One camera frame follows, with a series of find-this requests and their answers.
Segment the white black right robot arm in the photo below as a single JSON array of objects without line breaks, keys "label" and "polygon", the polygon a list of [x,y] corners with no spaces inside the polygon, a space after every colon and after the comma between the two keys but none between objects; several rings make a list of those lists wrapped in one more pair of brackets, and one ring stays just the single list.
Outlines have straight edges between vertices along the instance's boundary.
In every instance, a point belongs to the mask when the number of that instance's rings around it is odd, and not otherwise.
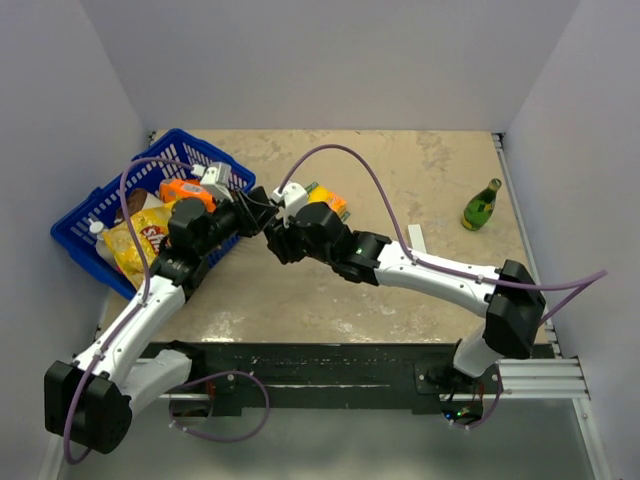
[{"label": "white black right robot arm", "polygon": [[484,320],[462,339],[445,369],[448,386],[469,392],[501,359],[530,357],[546,302],[526,267],[508,260],[500,268],[464,265],[432,255],[407,254],[400,242],[352,231],[324,203],[271,221],[269,250],[283,264],[312,258],[352,283],[404,288],[457,305]]}]

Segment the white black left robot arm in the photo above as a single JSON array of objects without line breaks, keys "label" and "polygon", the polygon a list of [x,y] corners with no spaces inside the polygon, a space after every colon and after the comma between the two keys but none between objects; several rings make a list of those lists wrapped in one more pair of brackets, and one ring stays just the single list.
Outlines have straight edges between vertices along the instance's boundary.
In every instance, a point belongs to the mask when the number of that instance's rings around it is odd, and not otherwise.
[{"label": "white black left robot arm", "polygon": [[207,368],[187,348],[169,348],[145,365],[137,360],[159,328],[193,295],[209,271],[209,255],[235,235],[259,234],[278,209],[265,190],[237,190],[208,211],[196,198],[172,207],[168,233],[151,277],[107,331],[72,362],[44,376],[47,431],[102,454],[112,452],[132,420],[179,386],[200,390]]}]

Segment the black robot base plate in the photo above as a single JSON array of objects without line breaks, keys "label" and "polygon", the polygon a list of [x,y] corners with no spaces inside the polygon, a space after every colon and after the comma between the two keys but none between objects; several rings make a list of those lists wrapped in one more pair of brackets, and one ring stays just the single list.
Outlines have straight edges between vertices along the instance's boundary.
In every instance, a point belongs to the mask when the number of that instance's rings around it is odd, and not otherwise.
[{"label": "black robot base plate", "polygon": [[153,342],[149,360],[166,349],[194,361],[184,393],[215,416],[249,408],[407,410],[463,418],[501,391],[496,367],[469,379],[452,368],[451,344],[169,343]]}]

